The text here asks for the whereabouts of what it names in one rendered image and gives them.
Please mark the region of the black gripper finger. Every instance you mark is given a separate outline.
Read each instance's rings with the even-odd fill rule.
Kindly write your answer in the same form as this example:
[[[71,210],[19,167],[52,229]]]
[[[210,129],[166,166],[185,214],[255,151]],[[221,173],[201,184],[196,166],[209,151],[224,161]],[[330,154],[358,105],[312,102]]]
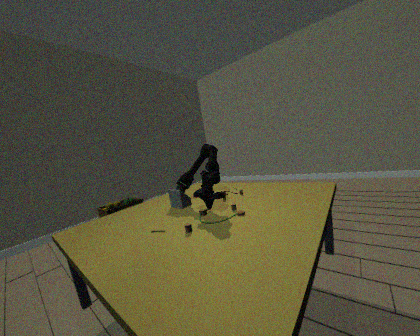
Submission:
[[[208,200],[207,200],[208,198],[209,198],[209,196],[207,198],[200,198],[205,202],[205,204],[207,206],[207,209],[209,208],[209,204],[208,204]]]
[[[211,208],[212,208],[212,205],[213,205],[213,202],[214,202],[214,198],[213,199],[207,199],[208,200],[208,204],[209,204],[209,210],[211,210]]]

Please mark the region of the brown wooden cylinder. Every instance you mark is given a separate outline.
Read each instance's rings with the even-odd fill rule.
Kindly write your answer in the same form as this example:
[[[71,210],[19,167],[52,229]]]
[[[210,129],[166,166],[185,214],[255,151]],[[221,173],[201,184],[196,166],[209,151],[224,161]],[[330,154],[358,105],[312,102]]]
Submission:
[[[192,227],[191,227],[191,223],[187,223],[184,225],[185,226],[185,231],[188,232],[192,232]]]

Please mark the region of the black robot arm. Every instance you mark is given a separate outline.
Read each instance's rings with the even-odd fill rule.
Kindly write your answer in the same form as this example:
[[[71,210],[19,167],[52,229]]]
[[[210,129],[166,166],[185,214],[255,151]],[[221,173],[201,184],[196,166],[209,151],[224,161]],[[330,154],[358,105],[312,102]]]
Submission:
[[[194,180],[194,174],[199,169],[204,160],[208,157],[209,161],[206,163],[205,169],[209,172],[202,171],[200,173],[200,175],[202,175],[202,183],[218,184],[220,182],[220,173],[219,164],[217,163],[217,151],[218,149],[215,146],[204,144],[200,150],[200,156],[197,158],[190,170],[184,173],[176,182],[176,184],[178,184],[176,190],[181,190],[183,193],[185,193],[185,190],[189,189]],[[208,186],[206,186],[206,188],[203,186],[202,188],[196,190],[195,193],[196,197],[199,198],[210,195]]]

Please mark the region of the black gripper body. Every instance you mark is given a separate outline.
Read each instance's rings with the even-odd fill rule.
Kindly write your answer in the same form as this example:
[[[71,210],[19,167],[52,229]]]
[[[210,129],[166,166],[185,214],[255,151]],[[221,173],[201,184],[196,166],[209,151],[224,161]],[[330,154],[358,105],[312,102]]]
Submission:
[[[213,198],[214,199],[221,199],[221,198],[224,197],[224,193],[223,192],[214,193],[214,191],[213,191],[214,184],[211,184],[211,183],[202,183],[201,187],[203,187],[203,186],[204,186],[204,188],[206,188],[206,186],[208,186],[209,191],[210,191],[210,195],[204,196],[203,198],[207,198],[209,196],[209,199],[213,199]],[[196,197],[196,193],[195,192],[193,194],[193,197]]]

